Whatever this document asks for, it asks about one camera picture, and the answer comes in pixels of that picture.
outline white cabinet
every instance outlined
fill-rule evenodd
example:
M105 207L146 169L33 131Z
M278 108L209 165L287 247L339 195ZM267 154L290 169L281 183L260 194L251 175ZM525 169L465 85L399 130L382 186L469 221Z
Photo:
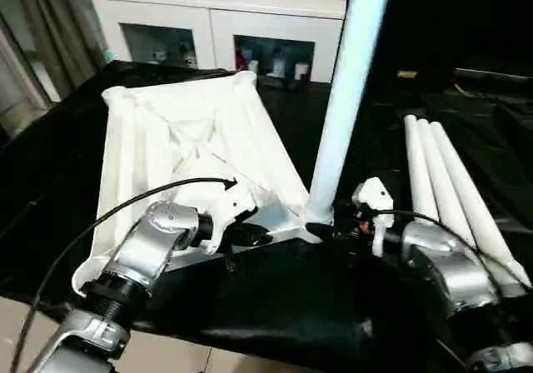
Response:
M216 67L207 8L117 0L93 0L109 51L116 59Z
M253 60L259 73L282 71L287 78L298 64L313 82L332 78L346 6L346 0L92 1L116 59L229 70Z

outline black cable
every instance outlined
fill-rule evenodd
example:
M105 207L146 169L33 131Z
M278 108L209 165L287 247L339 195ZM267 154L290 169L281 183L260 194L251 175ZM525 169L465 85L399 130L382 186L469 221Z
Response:
M468 371L466 363L442 340L435 338L436 343L441 347L441 349L451 357L454 363L461 368L462 371Z
M509 267L507 267L506 265L504 265L503 263L498 261L495 257L493 257L491 255L488 255L485 252L483 252L483 251L481 251L479 249L476 249L475 247L471 246L468 243L468 241L466 241L463 237L461 237L459 234L457 234L452 229L450 229L450 227L448 227L444 223L438 221L437 219L433 219L432 217L429 217L429 216L426 216L426 215L422 215L421 213L418 213L418 212L402 211L402 210L399 210L399 209L388 209L388 210L381 210L381 211L372 210L372 212L375 215L401 215L401 216L409 216L409 217L418 217L418 218L424 219L426 221L430 221L431 223L434 223L435 225L439 226L442 230L446 231L448 234L454 236L457 240L459 240L459 242L463 246L465 246L466 248L468 248L469 250L474 252L474 254L476 255L476 257L479 260L479 262L485 268L485 270L487 272L487 275L489 276L489 279L491 280L493 286L499 292L498 295L500 296L500 298L503 297L502 294L501 294L501 285L495 280L495 278L492 275L491 271L487 268L485 261L483 261L483 258L481 258L482 256L484 258L486 258L487 260L496 263L498 266L501 266L505 271L507 271L507 273L509 273L509 275L511 277L513 277L520 284L520 286L522 287L522 289L524 290L525 293L531 292L531 288L526 283L524 283L521 280L521 278L518 277L515 274L515 272L513 272L511 269L509 269Z
M82 231L77 237L75 237L68 246L59 254L59 256L55 259L55 261L50 265L50 268L48 269L47 273L44 275L44 278L41 281L41 284L39 285L37 292L35 293L35 296L33 297L32 304L29 307L29 310L26 314L26 318L24 319L24 324L22 325L22 329L20 331L20 334L18 335L18 341L17 346L15 347L15 352L13 355L13 359L11 362L11 368L10 373L16 373L18 365L20 363L20 357L22 355L22 351L24 350L24 345L26 343L27 334L30 331L30 328L33 323L33 319L35 317L35 314L37 313L37 307L39 305L39 301L41 300L42 293L44 291L44 288L46 287L48 281L50 280L50 277L52 277L53 272L57 268L57 265L59 265L59 262L62 258L65 257L65 255L81 240L83 239L87 234L89 234L96 226L102 224L107 219L109 219L111 216L115 215L122 209L126 208L127 206L130 206L131 204L140 201L144 198L147 198L149 196L152 196L154 194L157 194L158 192L162 192L168 189L171 189L173 187L179 187L186 184L191 183L204 183L204 182L213 182L213 183L222 183L226 190L235 186L237 182L227 180L227 179L221 179L218 177L197 177L192 179L185 179L180 180L178 182L172 182L168 183L164 186L156 187L152 190L143 192L143 194L139 194L138 196L135 196L133 198L130 198L129 200L123 202L120 205L115 206L113 209L108 211L107 213L100 216L98 219L96 219L87 229Z

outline white plastic rod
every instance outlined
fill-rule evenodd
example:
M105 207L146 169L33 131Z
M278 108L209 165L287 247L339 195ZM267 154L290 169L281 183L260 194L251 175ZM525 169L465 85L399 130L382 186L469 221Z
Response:
M426 157L427 170L430 174L431 187L435 196L441 222L468 241L475 247L476 242L468 226L463 208L459 203L456 190L453 187L442 155L431 133L430 124L426 119L419 120L416 125L420 133L424 156Z
M524 267L515 260L511 251L509 251L509 247L496 222L477 191L476 185L468 174L459 154L457 154L456 149L451 144L450 138L446 135L444 128L439 122L433 122L431 130L480 251L496 258L523 282L530 284ZM492 264L489 264L489 267L492 267L491 270L495 274L495 278L502 285L510 284L514 281L509 275L502 274L502 269L498 269Z
M331 224L336 189L387 0L349 0L306 219Z
M436 209L433 189L431 187L429 172L427 171L424 149L416 125L416 117L407 115L404 118L406 125L406 148L407 162L409 165L409 180L411 183L411 200L413 211L439 220L439 214ZM420 218L416 221L427 224Z

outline silver metal housing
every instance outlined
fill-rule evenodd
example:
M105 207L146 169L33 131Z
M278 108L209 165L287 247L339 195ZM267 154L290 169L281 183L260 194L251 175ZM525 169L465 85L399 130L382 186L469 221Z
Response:
M402 259L438 286L449 314L497 301L485 267L440 227L413 221L402 240Z
M151 204L117 248L104 272L153 287L170 261L174 248L185 249L198 231L195 208L170 201Z
M81 351L69 348L57 349L40 373L111 373L113 366L101 359L95 359Z
M57 357L60 359L56 359L57 352L60 349L65 349L64 346L60 348L60 345L70 336L80 338L92 346L101 348L103 351L109 353L118 351L119 354L130 339L129 333L117 323L104 320L101 316L91 312L74 310L68 314L62 324L57 328L54 335L48 340L44 348L42 348L39 356L33 362L33 365L28 372L53 371L55 373L62 371L52 370L48 362L56 366L59 363L59 360L71 361L72 358L74 358L74 355L71 353L63 354L62 356Z

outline floor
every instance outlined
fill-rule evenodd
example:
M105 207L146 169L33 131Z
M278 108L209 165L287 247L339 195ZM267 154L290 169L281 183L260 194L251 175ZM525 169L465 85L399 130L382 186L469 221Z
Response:
M0 125L10 136L16 136L27 125L44 115L47 111L35 108L30 101L25 98L8 110L0 113Z
M8 371L12 350L27 307L0 297L0 371ZM20 371L26 371L57 325L39 315L33 323ZM150 373L312 373L313 371L278 361L199 346L190 342L133 332L126 351L115 364L118 372Z

